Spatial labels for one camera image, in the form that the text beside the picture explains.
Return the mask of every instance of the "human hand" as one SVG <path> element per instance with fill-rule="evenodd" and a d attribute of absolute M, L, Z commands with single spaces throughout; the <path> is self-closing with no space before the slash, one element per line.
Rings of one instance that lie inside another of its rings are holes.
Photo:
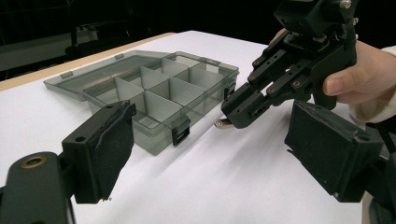
<path fill-rule="evenodd" d="M 326 77 L 324 93 L 349 105 L 389 100 L 396 91 L 396 57 L 360 41 L 356 43 L 356 51 L 355 65 Z"/>

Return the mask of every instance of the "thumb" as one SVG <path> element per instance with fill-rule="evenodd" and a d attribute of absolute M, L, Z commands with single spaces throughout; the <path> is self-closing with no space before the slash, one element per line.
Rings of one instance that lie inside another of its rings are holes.
<path fill-rule="evenodd" d="M 356 90 L 365 81 L 362 73 L 358 72 L 355 66 L 352 66 L 326 77 L 323 82 L 323 91 L 329 96 L 339 95 Z"/>

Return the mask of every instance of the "dark background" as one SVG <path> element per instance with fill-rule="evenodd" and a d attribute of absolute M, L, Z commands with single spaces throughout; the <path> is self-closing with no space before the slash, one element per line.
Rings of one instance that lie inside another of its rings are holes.
<path fill-rule="evenodd" d="M 85 1 L 79 10 L 83 16 L 131 15 L 133 41 L 167 32 L 196 30 L 225 35 L 246 41 L 268 44 L 282 27 L 274 17 L 280 0 L 260 3 L 248 1 L 178 1 L 178 0 L 75 0 Z M 116 7 L 128 1 L 128 7 Z M 377 48 L 396 45 L 394 0 L 360 0 L 356 11 L 359 40 Z M 70 31 L 69 12 L 72 0 L 0 0 L 0 47 Z M 8 78 L 32 70 L 30 65 L 7 71 Z"/>

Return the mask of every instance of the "compartment box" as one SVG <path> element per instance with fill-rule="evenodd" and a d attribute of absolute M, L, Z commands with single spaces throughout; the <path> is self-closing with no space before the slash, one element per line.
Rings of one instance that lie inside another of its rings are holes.
<path fill-rule="evenodd" d="M 79 81 L 66 77 L 64 83 L 58 78 L 46 85 L 86 100 L 92 113 L 117 101 L 135 103 L 135 143 L 153 155 L 183 141 L 190 126 L 234 90 L 239 74 L 235 66 L 180 51 L 131 55 L 73 71 Z"/>

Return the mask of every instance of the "white tabletop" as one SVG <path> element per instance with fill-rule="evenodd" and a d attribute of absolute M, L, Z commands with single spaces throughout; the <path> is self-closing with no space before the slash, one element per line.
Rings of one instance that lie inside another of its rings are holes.
<path fill-rule="evenodd" d="M 265 47 L 189 31 L 133 49 L 184 51 L 237 66 L 238 88 Z M 14 161 L 61 153 L 61 142 L 91 115 L 86 102 L 46 89 L 45 79 L 0 91 L 0 187 Z M 218 105 L 177 147 L 153 156 L 135 145 L 111 200 L 72 199 L 77 223 L 360 224 L 360 203 L 337 202 L 287 152 L 291 106 L 270 108 L 246 129 L 219 130 L 213 126 L 224 118 Z M 345 105 L 334 111 L 347 118 Z"/>

